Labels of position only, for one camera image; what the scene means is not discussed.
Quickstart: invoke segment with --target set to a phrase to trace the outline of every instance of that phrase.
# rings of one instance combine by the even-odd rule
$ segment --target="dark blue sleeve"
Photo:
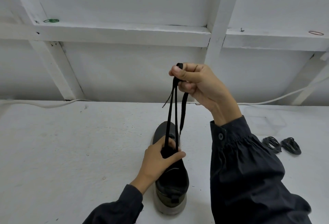
[[[212,121],[210,128],[215,223],[310,223],[310,205],[283,185],[281,161],[251,133],[245,117],[220,127]]]
[[[116,202],[99,205],[83,224],[133,224],[143,209],[142,200],[142,193],[128,184]]]

